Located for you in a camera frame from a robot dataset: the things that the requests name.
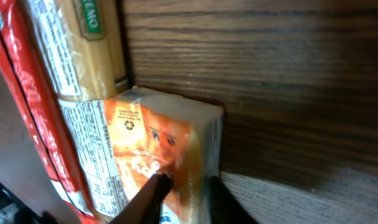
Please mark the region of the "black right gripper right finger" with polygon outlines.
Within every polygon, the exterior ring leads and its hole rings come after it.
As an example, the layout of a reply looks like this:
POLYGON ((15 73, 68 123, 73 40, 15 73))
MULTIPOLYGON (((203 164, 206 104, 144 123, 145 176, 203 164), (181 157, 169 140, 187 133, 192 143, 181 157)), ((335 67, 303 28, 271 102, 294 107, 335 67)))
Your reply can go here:
POLYGON ((217 176, 210 178, 209 198, 212 224, 259 224, 217 176))

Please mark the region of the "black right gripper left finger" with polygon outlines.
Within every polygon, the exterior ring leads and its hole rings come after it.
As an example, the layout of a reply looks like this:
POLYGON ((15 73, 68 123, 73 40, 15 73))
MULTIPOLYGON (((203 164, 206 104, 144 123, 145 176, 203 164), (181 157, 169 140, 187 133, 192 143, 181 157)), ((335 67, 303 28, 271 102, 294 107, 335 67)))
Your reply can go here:
POLYGON ((163 200, 171 189, 167 174, 154 174, 109 224, 159 224, 163 200))

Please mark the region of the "orange tissue pack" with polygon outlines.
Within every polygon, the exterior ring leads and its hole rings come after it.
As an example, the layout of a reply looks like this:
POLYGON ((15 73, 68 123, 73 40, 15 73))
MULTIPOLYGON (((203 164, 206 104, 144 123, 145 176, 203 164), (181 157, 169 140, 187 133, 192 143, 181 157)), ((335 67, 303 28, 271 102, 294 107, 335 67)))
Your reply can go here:
POLYGON ((222 107, 135 87, 104 100, 114 158, 132 200, 156 173, 173 182, 162 223, 210 223, 209 178, 219 174, 222 107))

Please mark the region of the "red orange snack bag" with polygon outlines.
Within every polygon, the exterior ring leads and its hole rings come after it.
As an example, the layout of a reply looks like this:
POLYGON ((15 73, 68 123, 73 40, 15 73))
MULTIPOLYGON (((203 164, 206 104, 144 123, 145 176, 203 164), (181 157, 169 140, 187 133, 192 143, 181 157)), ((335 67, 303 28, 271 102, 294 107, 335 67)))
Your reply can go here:
POLYGON ((82 223, 126 206, 104 101, 128 88, 114 1, 0 1, 0 69, 60 197, 82 223))

